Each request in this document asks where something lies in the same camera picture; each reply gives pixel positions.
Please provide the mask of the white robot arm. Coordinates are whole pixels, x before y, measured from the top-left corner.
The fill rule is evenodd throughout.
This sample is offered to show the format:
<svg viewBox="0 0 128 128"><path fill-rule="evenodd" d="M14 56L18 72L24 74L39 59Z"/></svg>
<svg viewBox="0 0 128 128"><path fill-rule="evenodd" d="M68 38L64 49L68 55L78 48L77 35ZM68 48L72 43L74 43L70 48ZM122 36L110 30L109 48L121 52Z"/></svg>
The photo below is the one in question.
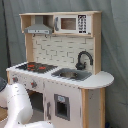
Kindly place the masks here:
<svg viewBox="0 0 128 128"><path fill-rule="evenodd" d="M29 122L33 109L28 93L21 84L0 87L0 106L8 108L8 116L0 121L0 128L55 128L50 121Z"/></svg>

